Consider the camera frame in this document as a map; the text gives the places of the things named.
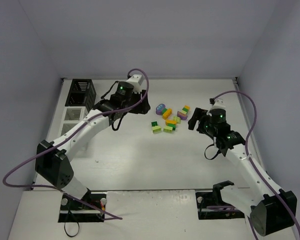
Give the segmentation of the orange lime lego brick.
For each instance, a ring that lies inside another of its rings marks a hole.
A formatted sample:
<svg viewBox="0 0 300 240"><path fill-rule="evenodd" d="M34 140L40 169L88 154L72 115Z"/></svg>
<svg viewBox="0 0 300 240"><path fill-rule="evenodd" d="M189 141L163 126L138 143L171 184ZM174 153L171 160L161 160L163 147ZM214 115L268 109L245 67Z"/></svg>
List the orange lime lego brick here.
<svg viewBox="0 0 300 240"><path fill-rule="evenodd" d="M172 119L165 120L165 125L173 128L175 128L180 123L181 123L181 118L178 116L173 116Z"/></svg>

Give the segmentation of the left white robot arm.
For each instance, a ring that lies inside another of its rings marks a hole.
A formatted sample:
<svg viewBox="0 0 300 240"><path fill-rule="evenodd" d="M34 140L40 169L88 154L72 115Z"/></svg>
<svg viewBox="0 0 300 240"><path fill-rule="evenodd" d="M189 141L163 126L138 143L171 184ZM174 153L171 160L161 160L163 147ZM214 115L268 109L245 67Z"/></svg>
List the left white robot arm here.
<svg viewBox="0 0 300 240"><path fill-rule="evenodd" d="M127 113L145 115L149 110L147 91L141 83L130 79L118 82L115 93L96 103L72 129L38 144L35 171L57 190L88 202L91 191L75 177L72 159L95 135L122 121Z"/></svg>

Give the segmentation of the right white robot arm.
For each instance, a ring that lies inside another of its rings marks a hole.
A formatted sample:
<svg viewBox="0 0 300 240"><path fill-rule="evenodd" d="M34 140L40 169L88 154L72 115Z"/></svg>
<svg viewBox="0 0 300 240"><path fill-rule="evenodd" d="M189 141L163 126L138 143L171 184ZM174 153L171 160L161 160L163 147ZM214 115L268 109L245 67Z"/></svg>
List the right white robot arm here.
<svg viewBox="0 0 300 240"><path fill-rule="evenodd" d="M251 220L255 231L267 236L292 227L295 222L297 198L292 191L284 191L245 151L247 143L241 134L233 131L226 121L226 110L195 108L188 129L208 136L217 153L227 158L247 182L253 195L240 191L227 180L213 185L217 205L231 205Z"/></svg>

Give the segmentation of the orange green stacked lego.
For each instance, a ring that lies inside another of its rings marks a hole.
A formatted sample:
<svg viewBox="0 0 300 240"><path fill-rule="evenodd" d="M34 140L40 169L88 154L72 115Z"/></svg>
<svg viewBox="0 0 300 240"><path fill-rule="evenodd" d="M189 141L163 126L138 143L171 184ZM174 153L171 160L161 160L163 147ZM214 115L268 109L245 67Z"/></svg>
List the orange green stacked lego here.
<svg viewBox="0 0 300 240"><path fill-rule="evenodd" d="M182 108L181 113L187 116L188 113L189 113L189 111L190 111L190 107L189 107L188 105L185 105L185 106Z"/></svg>

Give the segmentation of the purple round paw lego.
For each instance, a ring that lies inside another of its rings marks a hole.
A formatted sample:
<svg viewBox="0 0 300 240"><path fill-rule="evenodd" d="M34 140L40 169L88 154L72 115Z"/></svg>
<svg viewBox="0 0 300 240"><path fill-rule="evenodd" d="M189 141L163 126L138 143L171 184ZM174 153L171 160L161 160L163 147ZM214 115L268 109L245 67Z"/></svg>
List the purple round paw lego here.
<svg viewBox="0 0 300 240"><path fill-rule="evenodd" d="M156 108L155 108L155 113L157 115L162 115L163 114L163 110L166 108L166 105L163 103L160 103Z"/></svg>

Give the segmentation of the purple and lime lego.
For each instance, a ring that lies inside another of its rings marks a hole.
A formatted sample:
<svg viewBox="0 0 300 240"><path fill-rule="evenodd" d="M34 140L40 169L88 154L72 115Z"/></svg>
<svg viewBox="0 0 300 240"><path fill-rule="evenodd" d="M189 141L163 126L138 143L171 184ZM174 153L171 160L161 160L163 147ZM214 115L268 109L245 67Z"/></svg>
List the purple and lime lego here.
<svg viewBox="0 0 300 240"><path fill-rule="evenodd" d="M187 114L184 114L184 113L181 112L181 111L178 111L178 112L177 112L177 116L178 116L181 120L183 120L183 121L187 120L187 118L188 118Z"/></svg>

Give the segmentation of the orange and green lego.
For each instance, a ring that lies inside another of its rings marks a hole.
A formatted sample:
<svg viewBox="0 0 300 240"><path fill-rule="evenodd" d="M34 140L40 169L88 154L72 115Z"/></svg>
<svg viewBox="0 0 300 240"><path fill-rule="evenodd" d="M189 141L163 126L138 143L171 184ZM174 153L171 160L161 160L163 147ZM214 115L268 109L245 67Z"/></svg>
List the orange and green lego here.
<svg viewBox="0 0 300 240"><path fill-rule="evenodd" d="M164 120L166 120L171 114L172 114L172 109L171 108L164 108L162 110L162 118Z"/></svg>

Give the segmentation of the black slotted container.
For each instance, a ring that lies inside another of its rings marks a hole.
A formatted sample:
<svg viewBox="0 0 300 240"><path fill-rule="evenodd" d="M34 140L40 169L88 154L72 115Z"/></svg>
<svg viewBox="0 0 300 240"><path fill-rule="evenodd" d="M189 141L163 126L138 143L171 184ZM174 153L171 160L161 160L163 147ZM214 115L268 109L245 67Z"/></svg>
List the black slotted container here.
<svg viewBox="0 0 300 240"><path fill-rule="evenodd" d="M96 90L91 79L72 79L66 98L66 107L85 107L87 112L95 105Z"/></svg>

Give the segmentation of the white slotted container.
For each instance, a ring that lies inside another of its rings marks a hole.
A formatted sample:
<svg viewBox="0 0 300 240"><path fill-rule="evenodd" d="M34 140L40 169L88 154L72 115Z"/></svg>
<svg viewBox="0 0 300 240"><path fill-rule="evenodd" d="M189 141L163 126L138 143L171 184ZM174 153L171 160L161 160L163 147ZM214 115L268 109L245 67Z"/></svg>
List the white slotted container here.
<svg viewBox="0 0 300 240"><path fill-rule="evenodd" d="M66 106L61 118L59 136L66 134L85 118L87 114L88 110L85 106Z"/></svg>

